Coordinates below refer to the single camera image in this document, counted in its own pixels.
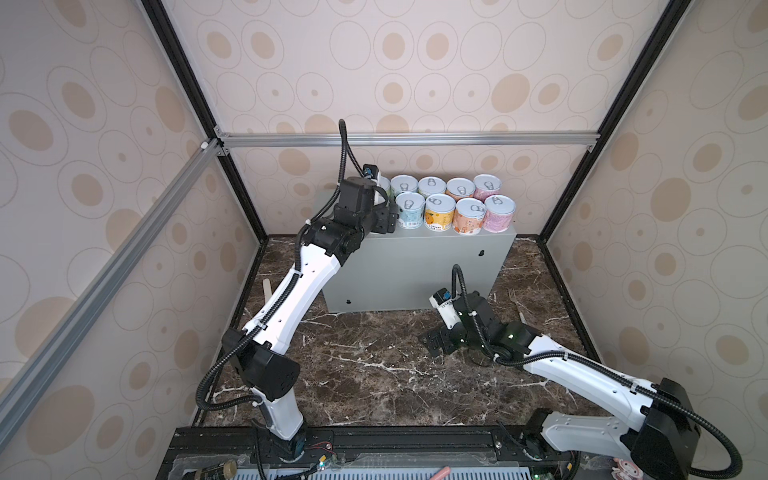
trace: dark marble surface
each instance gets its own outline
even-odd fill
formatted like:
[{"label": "dark marble surface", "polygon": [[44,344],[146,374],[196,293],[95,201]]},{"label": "dark marble surface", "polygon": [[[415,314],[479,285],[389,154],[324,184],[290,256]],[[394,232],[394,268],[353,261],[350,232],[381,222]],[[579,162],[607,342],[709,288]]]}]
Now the dark marble surface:
[{"label": "dark marble surface", "polygon": [[[262,281],[273,289],[293,262],[293,239],[270,241],[247,302],[244,324],[264,303]],[[450,278],[445,279],[450,286]],[[584,347],[536,244],[518,239],[488,298],[497,316],[525,321],[562,345]],[[478,352],[433,359],[417,335],[440,324],[436,310],[328,313],[320,294],[287,355],[301,364],[296,401],[310,425],[524,424],[537,407],[573,415],[603,411],[564,387],[517,369],[490,366]],[[224,370],[215,401],[242,395],[239,377]],[[250,404],[211,412],[205,426],[248,425]]]}]

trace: metal rail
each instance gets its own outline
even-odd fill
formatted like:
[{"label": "metal rail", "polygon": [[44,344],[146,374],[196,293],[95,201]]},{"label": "metal rail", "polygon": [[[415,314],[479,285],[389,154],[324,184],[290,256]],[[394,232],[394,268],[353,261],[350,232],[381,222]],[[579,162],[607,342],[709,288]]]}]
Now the metal rail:
[{"label": "metal rail", "polygon": [[[594,145],[596,131],[511,131],[349,134],[359,146],[405,147],[430,145]],[[339,134],[222,134],[225,148],[340,147]]]},{"label": "metal rail", "polygon": [[85,293],[70,308],[67,316],[46,344],[27,361],[0,401],[0,452],[11,441],[27,415],[51,385],[56,375],[80,345],[85,335],[122,286],[128,274],[149,250],[155,237],[165,228],[205,167],[223,153],[215,140],[199,150],[154,206],[134,228],[122,247],[91,282]]}]

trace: wire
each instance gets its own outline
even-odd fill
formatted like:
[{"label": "wire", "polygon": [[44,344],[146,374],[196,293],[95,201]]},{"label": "wire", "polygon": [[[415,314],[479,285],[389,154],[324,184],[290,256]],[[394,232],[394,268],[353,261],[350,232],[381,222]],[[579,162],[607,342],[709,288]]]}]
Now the wire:
[{"label": "wire", "polygon": [[[326,202],[325,205],[323,205],[323,208],[321,208],[313,217],[310,219],[310,223],[316,222],[319,218],[321,218],[323,215],[326,214],[329,208],[333,205],[333,203],[336,201],[337,198],[339,198],[339,194],[341,193],[340,190],[340,184],[342,180],[344,180],[344,171],[346,169],[346,155],[347,152],[352,152],[352,149],[349,148],[349,143],[346,141],[346,123],[343,119],[339,120],[339,132],[342,136],[342,149],[341,149],[341,160],[339,161],[339,181],[336,184],[336,189],[333,191],[333,195],[331,195],[331,198]],[[269,310],[264,314],[264,316],[261,318],[261,324],[266,325],[272,316],[275,314],[275,312],[285,303],[288,296],[293,292],[293,288],[296,286],[296,283],[298,283],[299,278],[301,278],[301,239],[304,235],[304,233],[310,228],[309,225],[304,224],[300,229],[299,233],[296,234],[296,242],[294,244],[294,250],[293,250],[293,269],[295,270],[295,273],[291,276],[290,281],[288,282],[288,285],[286,286],[285,290],[280,294],[280,296],[277,297],[277,300],[273,305],[270,307]],[[208,373],[205,374],[203,379],[200,381],[200,384],[197,386],[197,391],[195,392],[195,403],[197,404],[197,407],[200,410],[203,410],[205,412],[216,412],[218,410],[225,410],[230,409],[234,406],[237,406],[241,403],[246,402],[263,402],[263,399],[258,395],[243,395],[236,397],[231,400],[227,400],[226,402],[222,403],[212,403],[208,402],[208,400],[205,398],[206,394],[210,390],[211,384],[214,382],[214,378],[216,378],[216,374],[224,368],[224,366],[230,361],[230,359],[238,354],[239,351],[241,351],[245,346],[253,340],[253,338],[262,330],[261,325],[256,325],[254,328],[251,329],[250,332],[248,332],[247,335],[245,335],[240,341],[235,345],[235,347],[227,352],[223,357],[221,357],[221,360],[216,362],[215,365],[210,367],[208,370]]]},{"label": "wire", "polygon": [[576,472],[578,472],[578,469],[581,466],[581,452],[571,450],[571,457],[573,458],[573,460],[571,460],[571,469],[568,470],[568,473],[562,480],[573,480],[573,478],[576,477]]},{"label": "wire", "polygon": [[[259,445],[259,430],[260,430],[260,427],[258,425],[255,425],[253,427],[253,430],[254,430],[254,435],[256,437],[255,440],[253,441],[254,447],[255,447],[255,450],[256,450],[255,451],[255,453],[256,453],[256,467],[259,470],[260,480],[266,480],[267,476],[266,476],[266,473],[264,471],[264,464],[261,462],[261,447]],[[278,478],[281,478],[282,480],[294,480],[295,478],[306,478],[306,477],[308,477],[308,476],[310,476],[310,475],[312,475],[313,473],[316,473],[316,472],[317,472],[317,465],[312,465],[311,467],[309,467],[307,470],[304,470],[303,472],[293,473],[291,475],[276,476],[272,480],[277,480]]]},{"label": "wire", "polygon": [[[531,355],[529,357],[526,357],[523,360],[513,361],[513,360],[504,360],[501,358],[495,358],[495,361],[499,365],[503,365],[503,366],[523,366],[523,365],[528,365],[529,363],[537,362],[543,359],[554,359],[554,358],[563,358],[563,357],[565,357],[565,352],[561,352],[558,350],[551,350],[549,352],[542,352],[542,353],[537,353],[535,355]],[[629,380],[628,378],[622,375],[619,375],[613,370],[601,365],[600,363],[593,362],[592,360],[586,357],[580,356],[576,353],[569,352],[568,361],[571,361],[571,360],[578,362],[582,365],[585,365],[593,370],[596,370],[599,373],[602,373],[609,379],[614,380],[615,382],[619,383],[622,386],[630,388],[633,385],[632,381]],[[707,430],[710,434],[712,434],[712,436],[715,439],[717,439],[717,441],[720,442],[720,444],[728,452],[728,455],[730,456],[730,465],[728,465],[727,468],[723,468],[722,470],[700,470],[698,468],[691,468],[688,472],[690,475],[695,475],[701,478],[733,478],[736,475],[739,475],[739,473],[741,473],[743,462],[742,462],[741,454],[739,453],[739,450],[730,441],[730,439],[724,433],[722,433],[715,425],[710,423],[707,419],[705,419],[701,415],[695,412],[691,412],[689,409],[686,409],[685,407],[681,406],[679,403],[673,400],[670,400],[665,396],[659,395],[653,390],[646,389],[642,386],[637,386],[635,391],[693,420],[695,423],[700,425],[703,429]]]},{"label": "wire", "polygon": [[357,170],[358,175],[362,178],[362,168],[360,168],[360,164],[357,163],[355,154],[352,153],[352,147],[349,146],[349,141],[346,139],[346,122],[343,119],[339,120],[339,133],[341,134],[342,153],[346,152],[349,155],[349,159],[352,161],[352,165],[355,166],[355,170]]}]

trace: can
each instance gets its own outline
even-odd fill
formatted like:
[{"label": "can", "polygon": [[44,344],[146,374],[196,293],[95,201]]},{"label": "can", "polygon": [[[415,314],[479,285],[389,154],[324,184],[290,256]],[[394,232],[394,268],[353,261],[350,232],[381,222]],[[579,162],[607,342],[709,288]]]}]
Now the can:
[{"label": "can", "polygon": [[434,194],[444,194],[445,181],[437,177],[424,177],[419,180],[419,193],[424,198],[429,198],[430,195]]},{"label": "can", "polygon": [[397,198],[402,192],[416,192],[419,188],[419,182],[410,175],[398,175],[389,182],[392,189],[392,195]]},{"label": "can", "polygon": [[237,463],[227,460],[212,467],[200,468],[184,474],[184,480],[230,480],[237,475]]},{"label": "can", "polygon": [[394,197],[392,197],[392,191],[389,189],[389,178],[384,176],[380,177],[379,186],[384,189],[389,200],[395,200]]},{"label": "can", "polygon": [[450,195],[430,195],[424,206],[424,225],[435,232],[445,232],[451,228],[454,208],[456,200]]},{"label": "can", "polygon": [[476,198],[462,198],[456,202],[453,213],[453,230],[459,235],[480,233],[485,218],[485,205]]},{"label": "can", "polygon": [[395,199],[400,217],[397,224],[400,228],[418,228],[424,220],[424,197],[416,192],[402,192]]},{"label": "can", "polygon": [[485,221],[483,230],[492,233],[501,233],[509,228],[512,223],[512,215],[515,213],[515,201],[504,195],[491,195],[485,199]]},{"label": "can", "polygon": [[448,180],[445,192],[458,202],[462,198],[470,198],[475,193],[475,182],[468,178],[452,178]]},{"label": "can", "polygon": [[496,195],[502,188],[502,181],[495,175],[480,174],[475,177],[474,198],[484,202],[491,195]]}]

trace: patterned wallpaper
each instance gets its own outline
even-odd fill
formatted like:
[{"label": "patterned wallpaper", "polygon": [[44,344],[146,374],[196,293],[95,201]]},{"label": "patterned wallpaper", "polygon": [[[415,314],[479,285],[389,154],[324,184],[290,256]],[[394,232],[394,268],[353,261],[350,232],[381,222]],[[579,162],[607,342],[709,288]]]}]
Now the patterned wallpaper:
[{"label": "patterned wallpaper", "polygon": [[[768,468],[768,2],[700,2],[550,242],[604,361]],[[708,433],[695,465],[722,468]]]},{"label": "patterned wallpaper", "polygon": [[236,201],[214,161],[0,455],[2,480],[155,478],[255,256]]},{"label": "patterned wallpaper", "polygon": [[4,2],[0,391],[200,142],[131,0]]},{"label": "patterned wallpaper", "polygon": [[[597,128],[666,0],[165,5],[225,131],[337,132],[339,118],[350,131],[554,131]],[[238,152],[268,233],[298,231],[337,150]],[[498,172],[521,203],[519,233],[541,231],[584,148],[555,150],[356,149],[390,174]]]},{"label": "patterned wallpaper", "polygon": [[[517,203],[513,217],[517,232],[539,233],[586,147],[353,147],[353,151],[361,164],[377,164],[389,178],[402,173],[443,180],[494,174],[502,180],[502,193]],[[268,233],[296,233],[315,213],[317,193],[336,188],[338,147],[235,148],[232,153]],[[357,175],[349,161],[346,173]]]}]

